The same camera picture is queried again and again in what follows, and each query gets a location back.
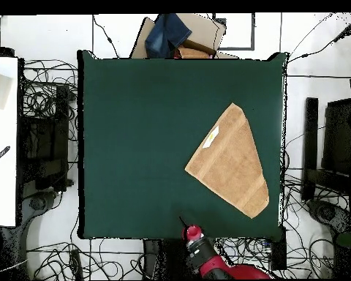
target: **green table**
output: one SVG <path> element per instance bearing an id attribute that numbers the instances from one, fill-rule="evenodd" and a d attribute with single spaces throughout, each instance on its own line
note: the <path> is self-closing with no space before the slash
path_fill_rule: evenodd
<path id="1" fill-rule="evenodd" d="M 93 59 L 78 51 L 80 237 L 180 238 L 182 216 L 211 237 L 278 240 L 285 59 Z M 269 189 L 254 219 L 184 170 L 231 102 L 249 120 Z"/>

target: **wire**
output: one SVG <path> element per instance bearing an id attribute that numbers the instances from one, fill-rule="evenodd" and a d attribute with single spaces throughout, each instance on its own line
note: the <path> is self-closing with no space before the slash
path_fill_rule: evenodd
<path id="1" fill-rule="evenodd" d="M 324 126 L 321 126 L 321 127 L 318 127 L 316 130 L 321 130 L 322 128 L 325 128 L 325 125 L 324 125 Z M 316 131 L 316 130 L 309 130 L 308 132 L 305 132 L 305 133 L 299 135 L 298 137 L 296 137 L 296 138 L 290 140 L 289 142 L 286 143 L 285 148 L 287 148 L 287 146 L 288 146 L 291 142 L 295 141 L 296 139 L 299 139 L 300 137 L 303 137 L 305 134 L 308 134 L 308 133 L 310 133 L 310 132 L 314 132 L 314 131 Z"/>
<path id="2" fill-rule="evenodd" d="M 292 51 L 292 53 L 290 54 L 290 57 L 291 55 L 294 54 L 294 52 L 296 51 L 296 49 L 298 48 L 298 46 L 309 36 L 309 34 L 311 34 L 311 32 L 313 32 L 324 20 L 327 20 L 329 17 L 331 17 L 333 14 L 335 13 L 330 13 L 328 15 L 326 15 L 322 20 L 320 20 L 317 25 L 315 27 L 313 27 L 308 34 L 306 34 L 306 36 L 299 42 L 298 45 L 296 45 L 296 47 L 294 48 L 294 50 Z"/>
<path id="3" fill-rule="evenodd" d="M 321 20 L 316 26 L 315 26 L 315 28 L 322 22 L 322 21 L 324 21 L 326 18 L 328 18 L 328 17 L 330 17 L 330 16 L 326 16 L 323 20 Z M 308 56 L 310 56 L 310 55 L 314 55 L 314 54 L 317 54 L 317 53 L 320 53 L 320 52 L 322 52 L 323 50 L 325 50 L 330 44 L 332 44 L 333 42 L 335 43 L 335 42 L 337 42 L 338 40 L 340 40 L 340 39 L 343 39 L 344 37 L 346 37 L 346 36 L 350 36 L 351 35 L 351 24 L 350 25 L 348 25 L 340 34 L 338 34 L 338 36 L 336 36 L 335 38 L 333 38 L 327 45 L 325 45 L 323 48 L 321 48 L 320 50 L 318 50 L 318 51 L 316 51 L 316 52 L 313 52 L 313 53 L 306 53 L 306 54 L 303 54 L 303 55 L 301 55 L 301 56 L 298 56 L 298 57 L 295 57 L 294 59 L 291 59 L 290 61 L 289 61 L 289 63 L 291 62 L 291 61 L 295 61 L 296 59 L 299 59 L 299 58 L 305 58 L 305 57 L 308 57 Z"/>
<path id="4" fill-rule="evenodd" d="M 207 17 L 212 21 L 212 23 L 217 27 L 216 33 L 214 35 L 214 47 L 216 45 L 216 38 L 217 38 L 217 33 L 219 32 L 220 28 L 216 25 L 216 23 L 214 22 L 214 20 L 212 18 L 209 17 L 208 13 L 206 13 Z"/>
<path id="5" fill-rule="evenodd" d="M 319 274 L 314 270 L 314 264 L 313 264 L 313 256 L 311 254 L 311 248 L 314 244 L 316 244 L 317 242 L 319 241 L 326 241 L 328 242 L 329 244 L 331 244 L 332 246 L 334 245 L 332 241 L 330 240 L 327 240 L 327 239 L 324 239 L 324 238 L 320 238 L 320 239 L 316 239 L 314 240 L 310 245 L 309 245 L 309 262 L 311 264 L 311 268 L 312 268 L 312 271 L 314 272 L 314 274 L 316 275 L 317 278 L 319 279 L 322 279 Z M 327 266 L 328 268 L 331 268 L 331 266 L 329 265 L 330 262 L 328 262 L 328 265 L 324 264 L 325 266 Z"/>
<path id="6" fill-rule="evenodd" d="M 306 58 L 306 57 L 308 57 L 308 56 L 310 56 L 310 55 L 314 55 L 314 54 L 317 54 L 317 53 L 320 53 L 320 52 L 322 52 L 323 50 L 325 50 L 331 43 L 333 43 L 334 42 L 334 39 L 332 39 L 327 45 L 325 45 L 321 50 L 318 50 L 317 52 L 313 52 L 313 53 L 309 53 L 309 54 L 303 54 L 303 55 L 301 55 L 301 56 L 298 56 L 298 57 L 295 57 L 294 59 L 291 59 L 291 60 L 289 60 L 289 62 L 288 63 L 290 63 L 291 61 L 295 61 L 296 59 L 299 59 L 299 58 Z"/>
<path id="7" fill-rule="evenodd" d="M 119 59 L 120 56 L 118 56 L 117 50 L 116 50 L 116 48 L 115 48 L 115 46 L 114 46 L 114 44 L 113 44 L 113 42 L 112 42 L 112 39 L 109 38 L 109 36 L 108 36 L 107 33 L 105 32 L 104 27 L 103 27 L 103 26 L 100 26 L 100 25 L 97 23 L 97 21 L 95 20 L 95 15 L 92 15 L 92 19 L 94 20 L 95 25 L 97 25 L 98 27 L 100 27 L 100 28 L 103 30 L 105 36 L 107 37 L 108 42 L 113 46 L 114 52 L 116 53 L 116 56 L 117 56 L 117 58 Z"/>
<path id="8" fill-rule="evenodd" d="M 23 262 L 20 262 L 20 263 L 18 263 L 18 264 L 15 264 L 15 265 L 13 265 L 13 266 L 11 266 L 11 267 L 8 267 L 7 269 L 2 269 L 2 270 L 0 270 L 0 272 L 7 271 L 7 270 L 9 270 L 9 269 L 14 269 L 14 268 L 17 267 L 17 266 L 22 265 L 23 263 L 26 263 L 27 261 L 28 261 L 28 259 L 26 259 L 26 260 L 24 260 Z"/>

